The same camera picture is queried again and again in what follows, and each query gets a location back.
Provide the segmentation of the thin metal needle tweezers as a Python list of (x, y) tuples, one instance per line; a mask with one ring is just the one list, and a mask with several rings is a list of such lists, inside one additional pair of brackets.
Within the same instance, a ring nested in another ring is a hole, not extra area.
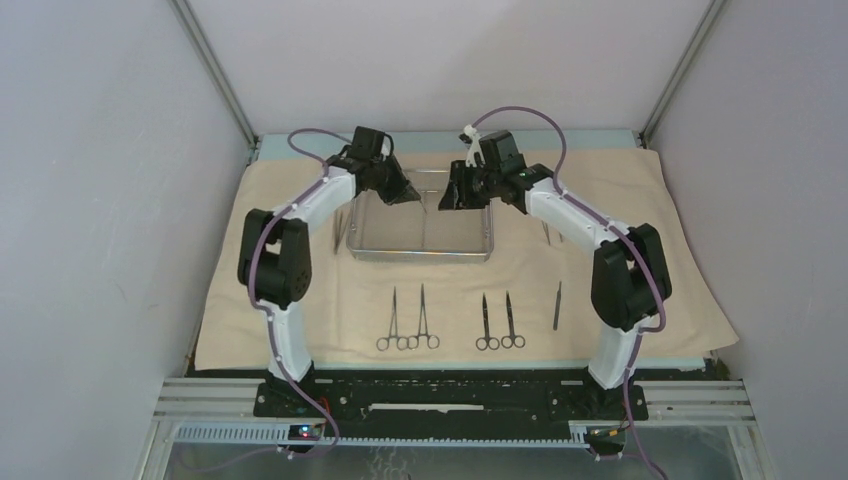
[(547, 223), (545, 223), (545, 222), (542, 222), (542, 228), (543, 228), (543, 232), (544, 232), (544, 235), (545, 235), (545, 239), (546, 239), (547, 244), (548, 244), (549, 246), (550, 246), (550, 245), (552, 245), (551, 235), (550, 235), (550, 228), (549, 228), (548, 224), (547, 224)]

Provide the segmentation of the metal surgical instrument tray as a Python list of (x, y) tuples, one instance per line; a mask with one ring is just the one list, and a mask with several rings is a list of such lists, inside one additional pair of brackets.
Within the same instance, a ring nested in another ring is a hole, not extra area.
[(420, 199), (385, 204), (374, 191), (351, 204), (346, 246), (370, 262), (483, 263), (494, 250), (492, 209), (441, 211), (446, 169), (407, 169)]

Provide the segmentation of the beige cloth wrap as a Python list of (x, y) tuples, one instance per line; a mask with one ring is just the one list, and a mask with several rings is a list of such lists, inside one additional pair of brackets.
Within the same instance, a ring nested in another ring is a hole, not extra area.
[[(308, 158), (249, 167), (241, 181), (206, 301), (200, 370), (265, 368), (267, 321), (238, 281), (244, 219), (289, 202), (320, 174)], [(655, 152), (571, 153), (562, 181), (586, 203), (661, 235), (672, 283), (667, 324), (643, 339), (639, 362), (686, 361), (738, 341), (688, 248)], [(494, 250), (482, 263), (369, 262), (336, 246), (332, 227), (310, 233), (311, 285), (301, 302), (306, 344), (322, 368), (571, 366), (594, 353), (602, 322), (590, 301), (591, 258), (545, 234), (539, 220), (492, 204)]]

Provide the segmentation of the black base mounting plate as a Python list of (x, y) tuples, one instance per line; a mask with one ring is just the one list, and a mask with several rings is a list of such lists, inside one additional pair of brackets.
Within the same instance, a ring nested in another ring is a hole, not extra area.
[(605, 390), (586, 368), (312, 368), (294, 383), (269, 375), (257, 391), (255, 407), (278, 417), (329, 413), (338, 421), (370, 411), (525, 412), (554, 421), (649, 417), (642, 387), (629, 382)]

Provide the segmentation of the metal hemostat clamp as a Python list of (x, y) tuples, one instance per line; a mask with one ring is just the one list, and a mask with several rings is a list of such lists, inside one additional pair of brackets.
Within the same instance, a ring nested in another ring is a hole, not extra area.
[(416, 350), (421, 345), (424, 345), (427, 349), (434, 350), (440, 347), (441, 340), (440, 338), (431, 333), (429, 330), (429, 322), (427, 316), (427, 305), (426, 305), (426, 292), (424, 284), (420, 285), (419, 290), (419, 318), (417, 331), (414, 335), (410, 335), (407, 337), (407, 349), (408, 350)]
[(392, 346), (398, 351), (409, 350), (409, 338), (399, 333), (397, 289), (394, 288), (391, 300), (391, 312), (387, 333), (379, 337), (375, 342), (376, 349), (380, 352), (389, 350)]

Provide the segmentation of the metal surgical scissors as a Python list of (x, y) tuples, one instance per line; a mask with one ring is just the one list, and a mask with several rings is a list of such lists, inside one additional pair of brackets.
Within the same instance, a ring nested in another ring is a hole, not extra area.
[(508, 333), (501, 338), (501, 346), (505, 349), (522, 349), (526, 345), (526, 339), (516, 332), (513, 304), (509, 291), (505, 293), (505, 310)]

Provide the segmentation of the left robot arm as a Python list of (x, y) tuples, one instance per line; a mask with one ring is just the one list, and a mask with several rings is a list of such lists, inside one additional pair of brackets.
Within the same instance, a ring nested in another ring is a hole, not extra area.
[(292, 416), (308, 414), (316, 403), (315, 388), (302, 380), (314, 364), (300, 305), (312, 280), (310, 235), (366, 191), (389, 206), (420, 201), (394, 147), (388, 133), (359, 126), (337, 154), (319, 161), (320, 176), (303, 192), (281, 206), (252, 209), (245, 216), (237, 277), (265, 317), (269, 371), (286, 380), (277, 402)]

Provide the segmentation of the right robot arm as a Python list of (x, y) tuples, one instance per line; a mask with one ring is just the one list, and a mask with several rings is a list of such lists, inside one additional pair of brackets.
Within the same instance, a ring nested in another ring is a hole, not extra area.
[(554, 170), (527, 164), (506, 130), (481, 135), (467, 125), (459, 138), (467, 154), (452, 162), (439, 210), (478, 210), (499, 199), (590, 255), (590, 299), (604, 325), (588, 364), (594, 383), (583, 388), (581, 402), (593, 417), (610, 416), (622, 403), (618, 387), (632, 374), (641, 335), (651, 320), (665, 319), (671, 282), (659, 232), (600, 213), (567, 190)]

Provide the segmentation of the aluminium frame rail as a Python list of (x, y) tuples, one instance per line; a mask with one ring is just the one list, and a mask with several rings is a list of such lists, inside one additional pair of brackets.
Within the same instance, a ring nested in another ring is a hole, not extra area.
[[(638, 427), (748, 428), (756, 420), (747, 393), (734, 381), (647, 381), (632, 390)], [(172, 379), (153, 418), (169, 421), (182, 441), (339, 446), (581, 448), (606, 433), (623, 434), (624, 412), (581, 418), (551, 398), (543, 407), (482, 404), (401, 404), (340, 398), (325, 418), (313, 410), (273, 413), (250, 379)]]

